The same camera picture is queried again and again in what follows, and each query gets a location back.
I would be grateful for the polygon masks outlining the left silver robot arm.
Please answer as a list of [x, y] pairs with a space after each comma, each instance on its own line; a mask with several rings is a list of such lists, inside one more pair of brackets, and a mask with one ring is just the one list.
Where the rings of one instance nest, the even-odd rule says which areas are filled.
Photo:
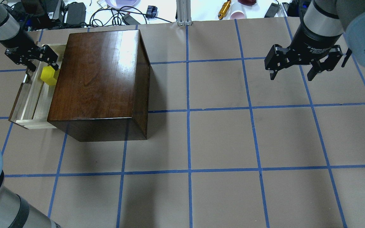
[[[48, 46], [38, 47], [27, 32], [0, 4], [0, 43], [15, 64], [36, 69], [32, 60], [47, 63], [58, 71], [57, 54]], [[0, 228], [59, 228], [60, 225], [4, 186], [3, 156], [0, 150]]]

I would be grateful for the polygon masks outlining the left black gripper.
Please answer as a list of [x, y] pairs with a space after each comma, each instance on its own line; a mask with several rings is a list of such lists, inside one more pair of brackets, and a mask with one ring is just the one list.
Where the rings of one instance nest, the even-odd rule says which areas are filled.
[[0, 43], [6, 47], [5, 55], [10, 60], [17, 65], [27, 66], [32, 72], [37, 69], [34, 59], [46, 62], [55, 71], [59, 70], [57, 53], [49, 45], [36, 45], [26, 31], [0, 32]]

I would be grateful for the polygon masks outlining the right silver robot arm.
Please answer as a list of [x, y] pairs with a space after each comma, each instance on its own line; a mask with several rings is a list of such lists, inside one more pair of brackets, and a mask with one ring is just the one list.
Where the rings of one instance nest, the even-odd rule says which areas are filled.
[[365, 0], [313, 0], [287, 48], [275, 44], [265, 58], [265, 69], [274, 80], [278, 71], [293, 65], [311, 65], [307, 79], [332, 71], [342, 50], [336, 42], [342, 34], [348, 46], [342, 67], [354, 54], [365, 67]]

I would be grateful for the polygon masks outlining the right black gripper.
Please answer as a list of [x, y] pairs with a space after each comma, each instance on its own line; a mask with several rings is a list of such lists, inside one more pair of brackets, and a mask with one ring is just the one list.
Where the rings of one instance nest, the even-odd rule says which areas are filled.
[[274, 80], [278, 71], [293, 65], [311, 65], [307, 73], [308, 81], [323, 71], [332, 71], [343, 56], [340, 45], [336, 45], [340, 34], [324, 36], [300, 24], [288, 47], [272, 45], [265, 57], [265, 69]]

